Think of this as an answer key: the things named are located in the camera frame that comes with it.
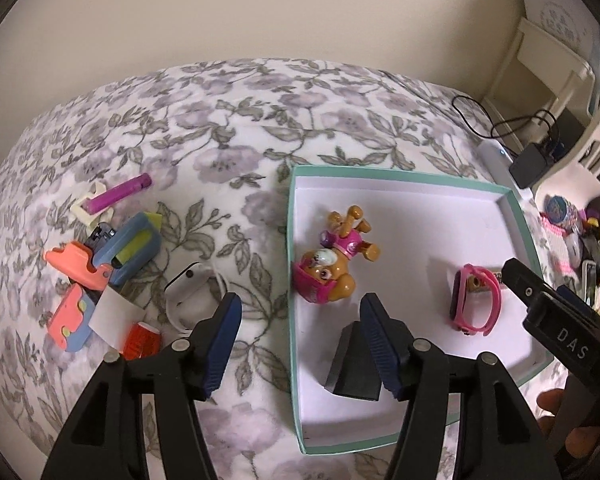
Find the person's right hand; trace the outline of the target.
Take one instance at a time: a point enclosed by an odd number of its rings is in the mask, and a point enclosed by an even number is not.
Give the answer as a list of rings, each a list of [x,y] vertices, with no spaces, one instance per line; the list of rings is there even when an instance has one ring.
[[[600,426],[569,427],[567,416],[588,416],[595,399],[588,390],[577,391],[573,386],[567,389],[544,391],[536,398],[538,407],[547,412],[538,419],[538,424],[546,437],[550,452],[557,453],[564,448],[567,453],[580,460],[590,456],[600,440]]]

